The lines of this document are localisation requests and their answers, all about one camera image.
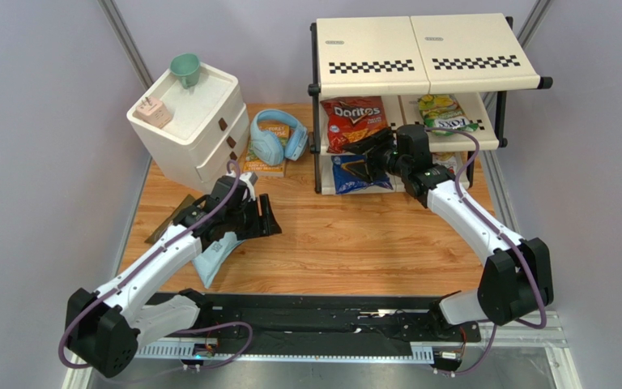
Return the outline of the green Foxs snack bag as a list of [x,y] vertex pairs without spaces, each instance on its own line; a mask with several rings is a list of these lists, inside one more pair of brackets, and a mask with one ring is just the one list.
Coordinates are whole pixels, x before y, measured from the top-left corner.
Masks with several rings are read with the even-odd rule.
[[418,109],[424,125],[438,136],[454,135],[453,130],[473,133],[480,129],[451,94],[423,95],[418,99]]

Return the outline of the red Doritos chips bag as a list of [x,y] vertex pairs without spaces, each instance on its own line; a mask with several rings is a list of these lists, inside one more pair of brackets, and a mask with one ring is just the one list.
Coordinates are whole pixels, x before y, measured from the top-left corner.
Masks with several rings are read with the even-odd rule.
[[360,141],[388,126],[383,101],[379,96],[337,97],[323,100],[328,117],[327,151],[343,153],[343,147]]

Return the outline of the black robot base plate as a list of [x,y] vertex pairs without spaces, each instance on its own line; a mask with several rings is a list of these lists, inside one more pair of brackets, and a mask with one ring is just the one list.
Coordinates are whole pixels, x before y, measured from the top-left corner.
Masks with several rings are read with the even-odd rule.
[[465,326],[475,324],[465,323],[435,336],[428,313],[431,297],[207,293],[202,301],[207,309],[194,328],[203,328],[205,333],[186,337],[201,338],[202,346],[214,349],[222,340],[246,338],[240,349],[243,352],[255,331],[273,335],[364,330],[388,339],[403,334],[409,341],[416,341],[416,335],[424,333],[427,340],[452,341],[456,336],[465,338]]

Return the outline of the blue Doritos chips bag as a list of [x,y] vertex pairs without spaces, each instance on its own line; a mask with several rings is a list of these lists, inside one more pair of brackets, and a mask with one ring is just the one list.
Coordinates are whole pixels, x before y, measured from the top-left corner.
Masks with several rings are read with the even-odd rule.
[[362,181],[356,181],[350,179],[345,173],[340,171],[339,166],[345,162],[351,161],[363,161],[366,162],[364,156],[346,155],[346,156],[333,156],[332,161],[332,173],[334,177],[334,187],[337,195],[346,195],[360,190],[366,190],[370,187],[382,188],[385,190],[393,190],[390,179],[384,175],[384,179],[373,183],[366,183]]

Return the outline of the white red Chuba chips bag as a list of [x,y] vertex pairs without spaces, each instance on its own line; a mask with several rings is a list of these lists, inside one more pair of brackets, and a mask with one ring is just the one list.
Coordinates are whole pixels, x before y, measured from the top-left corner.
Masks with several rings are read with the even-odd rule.
[[440,152],[432,154],[433,161],[438,164],[445,166],[451,173],[456,173],[458,171],[458,155],[453,152]]

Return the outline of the light blue snack bag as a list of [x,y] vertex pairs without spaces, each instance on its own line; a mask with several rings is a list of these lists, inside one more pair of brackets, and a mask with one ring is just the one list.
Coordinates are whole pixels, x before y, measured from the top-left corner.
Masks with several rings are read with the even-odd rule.
[[245,240],[239,240],[234,232],[227,232],[221,239],[213,242],[192,260],[192,264],[206,289],[211,287],[215,276],[228,256],[244,242]]

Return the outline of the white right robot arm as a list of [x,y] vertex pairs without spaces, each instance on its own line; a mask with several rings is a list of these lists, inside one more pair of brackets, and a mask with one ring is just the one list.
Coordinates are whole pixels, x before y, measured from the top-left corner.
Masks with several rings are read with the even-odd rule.
[[547,245],[504,226],[467,193],[458,173],[434,162],[430,133],[424,125],[385,128],[343,147],[364,157],[369,182],[385,174],[400,178],[405,191],[445,220],[484,266],[476,289],[431,303],[430,330],[442,337],[461,324],[478,321],[545,328],[545,309],[554,298]]

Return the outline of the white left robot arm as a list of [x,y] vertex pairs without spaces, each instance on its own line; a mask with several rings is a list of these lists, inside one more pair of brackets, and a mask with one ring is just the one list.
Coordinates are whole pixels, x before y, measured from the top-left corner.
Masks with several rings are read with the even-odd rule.
[[67,366],[70,350],[105,378],[119,375],[137,351],[165,336],[190,330],[211,308],[204,295],[187,289],[149,306],[157,290],[192,263],[210,287],[225,259],[243,242],[280,234],[267,194],[254,190],[253,172],[228,173],[210,194],[173,219],[158,241],[123,273],[93,291],[78,289],[66,307],[58,354]]

